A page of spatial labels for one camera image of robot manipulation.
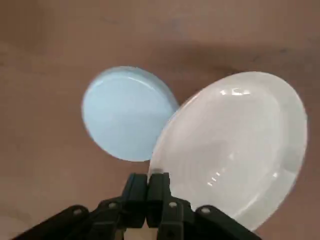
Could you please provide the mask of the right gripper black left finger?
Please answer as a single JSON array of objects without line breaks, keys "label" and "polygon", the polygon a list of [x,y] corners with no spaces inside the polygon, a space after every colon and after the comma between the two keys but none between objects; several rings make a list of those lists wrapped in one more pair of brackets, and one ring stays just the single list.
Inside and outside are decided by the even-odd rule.
[{"label": "right gripper black left finger", "polygon": [[89,211],[72,205],[15,236],[16,240],[122,240],[127,228],[145,221],[147,175],[132,173],[120,196],[102,200]]}]

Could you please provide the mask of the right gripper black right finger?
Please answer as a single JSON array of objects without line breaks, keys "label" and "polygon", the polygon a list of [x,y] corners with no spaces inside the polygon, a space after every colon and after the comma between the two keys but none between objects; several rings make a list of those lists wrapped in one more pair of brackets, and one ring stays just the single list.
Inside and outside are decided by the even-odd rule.
[{"label": "right gripper black right finger", "polygon": [[146,222],[149,228],[157,228],[158,240],[260,239],[212,205],[192,210],[187,200],[172,196],[167,172],[149,177],[146,204]]}]

